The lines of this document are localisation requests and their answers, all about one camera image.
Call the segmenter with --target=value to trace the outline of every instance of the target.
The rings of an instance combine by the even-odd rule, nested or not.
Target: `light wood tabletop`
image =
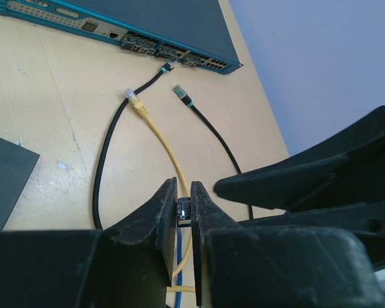
[[[139,97],[172,146],[187,181],[203,182],[227,214],[243,220],[248,219],[246,205],[212,192],[217,180],[235,174],[231,161],[171,90],[180,84],[189,93],[243,171],[288,156],[231,7],[227,0],[220,3],[244,66],[222,76],[178,64]],[[163,64],[97,40],[0,16],[0,137],[41,155],[6,230],[94,228],[92,181],[107,127],[123,92],[148,81]],[[101,182],[103,226],[123,219],[175,175],[161,143],[128,107],[115,129]],[[254,212],[256,217],[279,213]],[[188,235],[185,231],[185,244]],[[192,261],[190,257],[183,271],[188,286],[194,285]],[[184,294],[182,307],[195,307],[193,294]]]

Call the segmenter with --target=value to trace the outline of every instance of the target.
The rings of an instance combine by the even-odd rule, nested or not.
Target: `cable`
[[[149,86],[151,86],[153,83],[155,83],[165,72],[173,70],[173,64],[174,62],[167,62],[166,64],[161,67],[161,70],[154,76],[152,79],[139,87],[137,90],[134,91],[134,93],[139,94],[142,91],[146,90]],[[117,122],[121,116],[121,114],[124,111],[124,108],[126,108],[128,104],[128,98],[126,98],[119,108],[117,109],[116,113],[114,114],[113,120],[110,123],[110,126],[108,127],[106,136],[104,138],[103,147],[101,148],[101,153],[98,158],[98,164],[97,164],[97,170],[96,175],[94,176],[94,187],[92,190],[92,218],[94,222],[94,226],[97,229],[103,229],[103,226],[101,224],[100,214],[99,214],[99,192],[100,192],[100,184],[101,184],[101,176],[103,175],[103,169],[105,164],[105,159],[107,157],[107,151],[108,146],[110,145],[111,138],[113,136],[114,129],[116,128]]]
[[[181,228],[177,227],[177,264],[182,260],[182,232]],[[177,284],[182,286],[182,271],[178,273]],[[175,308],[181,308],[182,293],[177,292],[175,296]]]
[[[188,292],[188,293],[195,293],[195,287],[190,287],[190,286],[167,287],[167,293],[170,293],[170,292]]]
[[[230,148],[228,147],[227,143],[224,141],[222,136],[219,134],[219,132],[217,132],[215,127],[213,127],[213,125],[210,123],[210,121],[208,121],[208,119],[197,109],[197,107],[194,106],[194,102],[188,96],[186,91],[184,91],[183,88],[181,88],[181,86],[176,85],[173,88],[173,90],[174,90],[175,94],[177,94],[178,98],[180,98],[181,101],[187,107],[189,107],[204,122],[204,124],[209,128],[209,130],[217,137],[218,141],[222,144],[222,146],[224,147],[224,150],[228,154],[228,157],[230,157],[230,160],[231,160],[232,164],[234,165],[235,170],[240,175],[242,173],[241,168],[238,166],[237,160],[235,159]],[[254,213],[252,210],[252,206],[251,205],[247,205],[247,206],[248,206],[248,216],[250,217],[250,219],[254,219]]]
[[[170,156],[171,160],[173,161],[173,165],[175,166],[175,169],[178,173],[178,176],[181,179],[181,185],[183,187],[183,190],[185,194],[190,197],[190,190],[187,185],[187,181],[185,181],[184,173],[182,172],[182,169],[180,167],[180,164],[178,163],[173,150],[169,147],[169,144],[167,143],[164,136],[161,134],[161,132],[158,130],[158,128],[155,126],[153,121],[148,115],[148,111],[146,107],[144,106],[144,103],[135,95],[135,92],[131,91],[131,89],[126,90],[127,98],[130,100],[130,104],[133,107],[133,109],[138,113],[138,115],[143,118],[148,126],[153,130],[155,135],[160,139],[160,142],[162,143],[163,147],[166,149],[168,155]],[[191,253],[191,250],[193,249],[193,235],[190,233],[190,237],[187,244],[187,249],[185,250],[184,257],[181,260],[181,262],[178,264],[176,269],[173,271],[173,277],[177,276],[177,274],[182,270],[185,263],[187,262],[188,256]]]

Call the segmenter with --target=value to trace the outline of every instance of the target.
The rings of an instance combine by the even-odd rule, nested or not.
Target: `blue network switch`
[[[220,74],[242,66],[218,0],[0,0],[0,15]]]

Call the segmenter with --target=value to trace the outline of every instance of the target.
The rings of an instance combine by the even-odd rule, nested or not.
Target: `blue wall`
[[[291,155],[385,105],[385,0],[230,3]]]

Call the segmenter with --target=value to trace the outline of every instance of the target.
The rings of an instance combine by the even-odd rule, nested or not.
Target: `ethernet port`
[[[110,31],[110,33],[107,35],[110,39],[116,39],[118,36],[120,36],[120,33],[118,32],[114,32],[114,31]]]

